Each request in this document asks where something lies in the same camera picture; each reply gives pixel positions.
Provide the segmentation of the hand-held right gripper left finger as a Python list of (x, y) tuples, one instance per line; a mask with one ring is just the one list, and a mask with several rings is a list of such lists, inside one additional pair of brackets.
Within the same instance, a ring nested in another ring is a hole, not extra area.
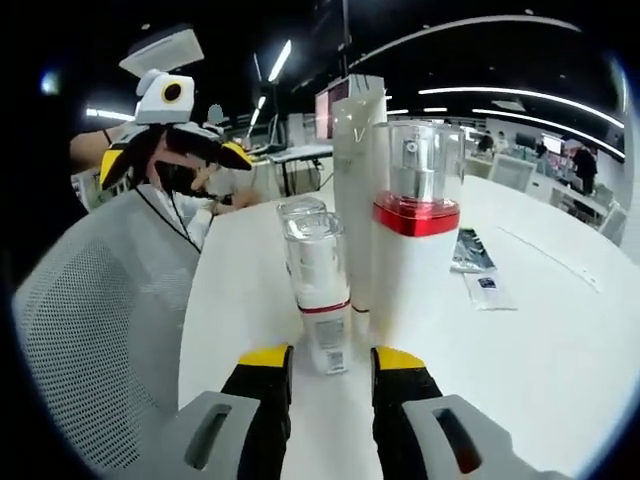
[(221, 390), (172, 420), (174, 479), (278, 479), (290, 438), (294, 347), (240, 357)]

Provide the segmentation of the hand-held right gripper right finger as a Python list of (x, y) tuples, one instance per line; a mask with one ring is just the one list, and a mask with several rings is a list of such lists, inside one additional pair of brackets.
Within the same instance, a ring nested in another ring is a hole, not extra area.
[(376, 346), (373, 438), (385, 479), (532, 479), (509, 433), (458, 395), (445, 395), (425, 363)]

